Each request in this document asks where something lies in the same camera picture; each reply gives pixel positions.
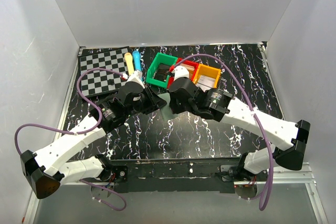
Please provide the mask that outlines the black cards in green bin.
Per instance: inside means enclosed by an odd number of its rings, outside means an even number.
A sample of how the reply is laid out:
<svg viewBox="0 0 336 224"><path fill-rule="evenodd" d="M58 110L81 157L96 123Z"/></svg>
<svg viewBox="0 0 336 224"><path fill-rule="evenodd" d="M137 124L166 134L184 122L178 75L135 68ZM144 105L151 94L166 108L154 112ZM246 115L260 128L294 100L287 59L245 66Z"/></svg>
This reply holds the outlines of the black cards in green bin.
<svg viewBox="0 0 336 224"><path fill-rule="evenodd" d="M166 82L169 76L170 66L160 63L154 72L153 79L161 82Z"/></svg>

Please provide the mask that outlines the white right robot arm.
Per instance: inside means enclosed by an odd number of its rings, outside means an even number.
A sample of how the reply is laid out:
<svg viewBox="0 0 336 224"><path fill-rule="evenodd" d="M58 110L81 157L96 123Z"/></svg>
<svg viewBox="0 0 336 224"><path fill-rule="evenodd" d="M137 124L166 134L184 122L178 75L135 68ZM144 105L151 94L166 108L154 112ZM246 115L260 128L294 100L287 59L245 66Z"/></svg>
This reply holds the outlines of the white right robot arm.
<svg viewBox="0 0 336 224"><path fill-rule="evenodd" d="M242 180L251 180L262 170L269 169L270 161L288 170L301 170L310 132L309 122L288 122L251 110L232 94L218 88L203 91L186 77L173 81L168 92L173 114L187 111L206 120L242 128L270 142L270 147L242 156L237 168Z"/></svg>

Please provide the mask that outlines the tan cards in red bin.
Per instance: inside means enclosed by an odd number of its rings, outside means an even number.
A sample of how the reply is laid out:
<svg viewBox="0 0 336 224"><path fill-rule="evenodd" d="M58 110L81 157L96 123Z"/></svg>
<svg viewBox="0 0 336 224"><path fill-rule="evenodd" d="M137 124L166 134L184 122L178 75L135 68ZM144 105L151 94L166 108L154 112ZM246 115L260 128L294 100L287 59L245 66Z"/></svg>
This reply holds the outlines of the tan cards in red bin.
<svg viewBox="0 0 336 224"><path fill-rule="evenodd" d="M193 72L195 70L195 67L193 65L188 65L188 64L181 64L182 67L185 67L189 72Z"/></svg>

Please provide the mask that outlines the white cards in orange bin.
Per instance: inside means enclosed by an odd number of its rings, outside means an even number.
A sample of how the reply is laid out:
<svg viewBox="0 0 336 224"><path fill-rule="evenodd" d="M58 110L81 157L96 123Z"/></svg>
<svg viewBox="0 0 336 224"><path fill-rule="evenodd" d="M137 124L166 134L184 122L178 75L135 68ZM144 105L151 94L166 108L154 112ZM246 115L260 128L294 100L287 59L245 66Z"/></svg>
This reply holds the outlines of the white cards in orange bin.
<svg viewBox="0 0 336 224"><path fill-rule="evenodd" d="M214 78L211 78L211 77L208 77L208 76L204 76L204 75L200 75L196 85L198 87L209 87L209 88L212 88L214 86L214 83L215 83L215 79Z"/></svg>

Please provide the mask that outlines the cream yellow marker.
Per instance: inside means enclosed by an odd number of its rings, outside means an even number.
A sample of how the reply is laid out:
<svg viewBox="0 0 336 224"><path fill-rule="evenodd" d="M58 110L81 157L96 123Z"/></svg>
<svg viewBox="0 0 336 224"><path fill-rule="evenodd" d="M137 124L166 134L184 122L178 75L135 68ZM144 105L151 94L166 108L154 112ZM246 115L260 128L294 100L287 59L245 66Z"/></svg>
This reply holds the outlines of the cream yellow marker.
<svg viewBox="0 0 336 224"><path fill-rule="evenodd" d="M127 65L128 75L132 75L134 73L134 66L133 66L133 56L131 53L127 52L124 54L124 60Z"/></svg>

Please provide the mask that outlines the green plastic bin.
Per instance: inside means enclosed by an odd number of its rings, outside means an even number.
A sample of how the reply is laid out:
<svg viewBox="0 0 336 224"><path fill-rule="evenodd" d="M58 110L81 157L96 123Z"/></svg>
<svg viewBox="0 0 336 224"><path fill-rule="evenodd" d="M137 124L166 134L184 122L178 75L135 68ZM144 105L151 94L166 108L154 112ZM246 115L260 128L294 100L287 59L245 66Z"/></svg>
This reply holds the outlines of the green plastic bin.
<svg viewBox="0 0 336 224"><path fill-rule="evenodd" d="M158 52L146 73L146 83L166 88L170 77L169 69L176 64L177 57Z"/></svg>

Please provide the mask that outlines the red plastic bin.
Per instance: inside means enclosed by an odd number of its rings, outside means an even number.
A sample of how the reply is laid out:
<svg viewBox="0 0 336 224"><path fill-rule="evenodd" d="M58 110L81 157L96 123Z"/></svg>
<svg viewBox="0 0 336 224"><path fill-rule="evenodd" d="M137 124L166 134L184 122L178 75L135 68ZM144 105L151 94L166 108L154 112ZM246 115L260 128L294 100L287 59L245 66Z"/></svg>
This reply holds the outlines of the red plastic bin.
<svg viewBox="0 0 336 224"><path fill-rule="evenodd" d="M189 78L192 81L195 78L195 74L196 74L198 65L199 65L199 63L193 62L193 61L189 61L189 60L186 60L185 62L183 62L181 64L181 66L185 67L188 70L188 72L189 72ZM167 87L169 87L173 83L173 81L174 81L174 75L171 73L170 77L169 77L169 80L168 80Z"/></svg>

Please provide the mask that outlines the blue marker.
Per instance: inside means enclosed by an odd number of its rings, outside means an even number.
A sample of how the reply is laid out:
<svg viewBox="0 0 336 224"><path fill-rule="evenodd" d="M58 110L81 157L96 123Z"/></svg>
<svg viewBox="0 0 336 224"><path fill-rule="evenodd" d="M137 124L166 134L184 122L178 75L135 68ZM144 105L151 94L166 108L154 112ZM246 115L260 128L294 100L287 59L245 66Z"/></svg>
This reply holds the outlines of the blue marker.
<svg viewBox="0 0 336 224"><path fill-rule="evenodd" d="M132 52L133 62L134 62L134 69L138 70L142 73L142 65L141 65L141 55L137 50Z"/></svg>

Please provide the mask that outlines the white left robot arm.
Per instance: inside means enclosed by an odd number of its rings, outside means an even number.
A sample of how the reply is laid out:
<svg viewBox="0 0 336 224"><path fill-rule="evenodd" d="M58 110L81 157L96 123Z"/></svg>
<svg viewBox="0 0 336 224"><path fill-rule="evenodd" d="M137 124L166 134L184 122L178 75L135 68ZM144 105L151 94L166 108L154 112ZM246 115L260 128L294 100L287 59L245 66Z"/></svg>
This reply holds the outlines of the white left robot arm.
<svg viewBox="0 0 336 224"><path fill-rule="evenodd" d="M50 145L35 152L27 150L20 156L23 173L38 199L52 195L60 186L94 178L107 182L121 170L102 154L81 161L70 159L94 141L122 126L131 116L149 114L163 108L167 102L148 86L127 82L118 91L98 103L74 127Z"/></svg>

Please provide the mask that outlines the black grey checkerboard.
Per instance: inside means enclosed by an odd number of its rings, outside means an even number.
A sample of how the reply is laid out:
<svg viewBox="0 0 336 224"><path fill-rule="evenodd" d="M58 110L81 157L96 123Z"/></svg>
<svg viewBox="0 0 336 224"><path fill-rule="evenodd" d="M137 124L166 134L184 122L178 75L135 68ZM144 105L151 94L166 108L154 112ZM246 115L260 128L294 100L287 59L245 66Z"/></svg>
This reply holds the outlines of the black grey checkerboard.
<svg viewBox="0 0 336 224"><path fill-rule="evenodd" d="M106 68L127 74L127 65L124 60L124 54L127 52L131 53L131 48L83 49L78 57L79 74L82 75L93 68ZM119 89L125 83L126 81L118 74L98 70L86 74L81 80L80 88L82 94L89 98L107 94Z"/></svg>

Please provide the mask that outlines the mint green card holder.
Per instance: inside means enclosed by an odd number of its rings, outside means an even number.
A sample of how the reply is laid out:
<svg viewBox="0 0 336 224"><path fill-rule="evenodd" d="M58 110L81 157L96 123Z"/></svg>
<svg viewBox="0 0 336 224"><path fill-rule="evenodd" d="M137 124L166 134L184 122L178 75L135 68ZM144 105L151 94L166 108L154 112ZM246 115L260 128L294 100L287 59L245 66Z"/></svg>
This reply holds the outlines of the mint green card holder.
<svg viewBox="0 0 336 224"><path fill-rule="evenodd" d="M170 99L169 93L159 94L159 97L162 98L166 102L166 105L163 108L160 109L162 119L164 121L168 121L168 120L172 120L172 119L176 118L177 114L173 114L172 110L170 108L170 100L171 99Z"/></svg>

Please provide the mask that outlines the orange plastic bin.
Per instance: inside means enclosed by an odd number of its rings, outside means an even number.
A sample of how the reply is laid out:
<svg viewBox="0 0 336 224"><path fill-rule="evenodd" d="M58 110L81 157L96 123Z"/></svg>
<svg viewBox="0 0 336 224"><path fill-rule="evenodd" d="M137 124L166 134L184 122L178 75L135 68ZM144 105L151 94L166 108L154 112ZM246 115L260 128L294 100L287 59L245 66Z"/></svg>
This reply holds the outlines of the orange plastic bin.
<svg viewBox="0 0 336 224"><path fill-rule="evenodd" d="M207 66L207 65L199 64L198 68L197 68L197 71L196 71L196 74L195 74L195 78L193 80L195 85L196 85L200 75L204 75L204 76L214 78L215 83L214 83L214 86L212 88L216 88L217 84L218 84L218 81L219 81L219 78L220 78L220 75L221 75L221 70L218 69L218 68L214 68L214 67L210 67L210 66ZM205 87L205 86L200 87L200 88L203 91L207 91L207 90L211 89L211 88Z"/></svg>

